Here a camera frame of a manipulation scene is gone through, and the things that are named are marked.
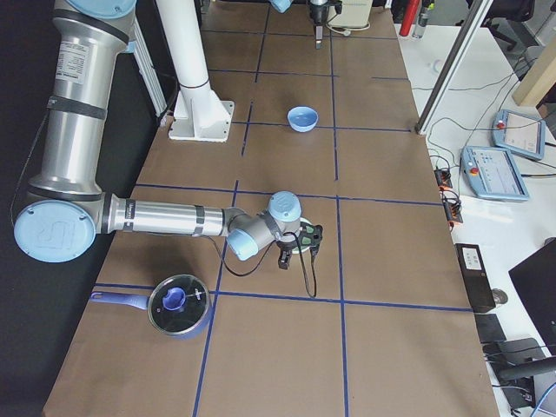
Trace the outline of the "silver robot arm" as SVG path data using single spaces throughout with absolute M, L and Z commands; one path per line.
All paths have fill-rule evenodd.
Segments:
M 290 0 L 270 0 L 270 4 L 279 13 L 285 13 L 292 1 Z M 310 0 L 307 1 L 308 17 L 313 25 L 315 48 L 320 49 L 323 40 L 323 31 L 328 20 L 329 7 L 328 1 L 325 0 Z
M 96 184 L 116 58 L 131 44 L 132 1 L 58 1 L 53 22 L 61 34 L 53 93 L 42 132 L 41 172 L 30 180 L 33 202 L 17 216 L 18 247 L 39 261 L 83 254 L 100 234 L 116 230 L 222 236 L 247 260 L 274 243 L 301 245 L 301 204 L 281 191 L 257 215 L 231 208 L 145 202 L 106 193 Z

